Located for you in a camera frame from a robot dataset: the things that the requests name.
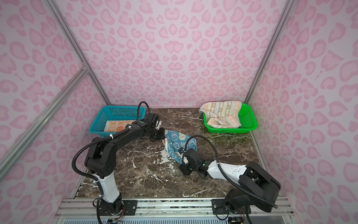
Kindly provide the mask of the blue patterned towel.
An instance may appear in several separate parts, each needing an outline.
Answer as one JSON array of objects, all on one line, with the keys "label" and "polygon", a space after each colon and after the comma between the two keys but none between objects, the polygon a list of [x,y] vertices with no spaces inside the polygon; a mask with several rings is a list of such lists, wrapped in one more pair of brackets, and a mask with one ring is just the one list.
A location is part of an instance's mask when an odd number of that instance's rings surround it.
[{"label": "blue patterned towel", "polygon": [[186,151],[185,145],[190,136],[176,132],[165,130],[165,139],[163,143],[169,156],[179,164],[182,164],[182,154]]}]

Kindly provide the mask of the orange bear pattern towel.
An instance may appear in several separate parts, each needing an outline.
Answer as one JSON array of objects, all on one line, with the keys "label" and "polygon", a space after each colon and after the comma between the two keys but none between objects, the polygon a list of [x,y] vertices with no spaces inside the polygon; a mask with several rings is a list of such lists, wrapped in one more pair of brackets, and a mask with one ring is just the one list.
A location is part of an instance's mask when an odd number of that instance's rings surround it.
[{"label": "orange bear pattern towel", "polygon": [[104,127],[104,132],[117,133],[130,125],[134,120],[108,120]]}]

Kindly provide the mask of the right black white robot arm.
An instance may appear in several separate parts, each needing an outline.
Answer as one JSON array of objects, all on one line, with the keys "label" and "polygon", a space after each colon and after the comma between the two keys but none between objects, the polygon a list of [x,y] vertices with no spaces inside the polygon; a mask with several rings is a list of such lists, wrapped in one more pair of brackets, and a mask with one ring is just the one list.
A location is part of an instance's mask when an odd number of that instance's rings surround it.
[{"label": "right black white robot arm", "polygon": [[276,201],[281,186],[258,163],[232,165],[187,156],[179,169],[185,176],[195,172],[203,179],[221,179],[233,186],[215,214],[238,214],[252,205],[267,213],[278,208]]}]

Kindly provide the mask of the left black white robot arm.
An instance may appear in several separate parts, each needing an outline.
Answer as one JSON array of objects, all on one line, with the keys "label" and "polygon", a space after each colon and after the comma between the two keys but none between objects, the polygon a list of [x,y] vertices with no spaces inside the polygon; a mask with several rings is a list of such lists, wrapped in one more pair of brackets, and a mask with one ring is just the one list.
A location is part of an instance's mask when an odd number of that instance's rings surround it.
[{"label": "left black white robot arm", "polygon": [[163,140],[164,128],[159,127],[160,118],[155,113],[147,113],[143,119],[127,124],[125,129],[108,138],[95,138],[89,147],[85,167],[91,172],[100,189],[98,208],[101,211],[119,213],[124,204],[114,177],[117,152],[128,143],[142,137],[150,141]]}]

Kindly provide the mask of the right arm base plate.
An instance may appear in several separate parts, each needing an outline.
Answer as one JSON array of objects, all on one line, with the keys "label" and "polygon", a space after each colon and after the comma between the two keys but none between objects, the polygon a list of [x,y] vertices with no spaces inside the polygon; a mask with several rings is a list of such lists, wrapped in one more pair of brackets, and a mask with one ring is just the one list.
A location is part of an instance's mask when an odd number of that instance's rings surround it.
[{"label": "right arm base plate", "polygon": [[247,198],[212,199],[211,203],[215,215],[251,214],[251,201]]}]

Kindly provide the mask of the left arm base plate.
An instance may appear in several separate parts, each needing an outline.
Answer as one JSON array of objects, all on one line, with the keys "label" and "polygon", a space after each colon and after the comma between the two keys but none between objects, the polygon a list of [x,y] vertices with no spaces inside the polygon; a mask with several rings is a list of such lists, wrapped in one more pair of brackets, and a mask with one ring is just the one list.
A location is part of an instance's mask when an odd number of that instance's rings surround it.
[{"label": "left arm base plate", "polygon": [[104,200],[99,202],[98,212],[100,216],[121,216],[124,211],[124,216],[134,216],[137,210],[137,200],[116,200],[109,203]]}]

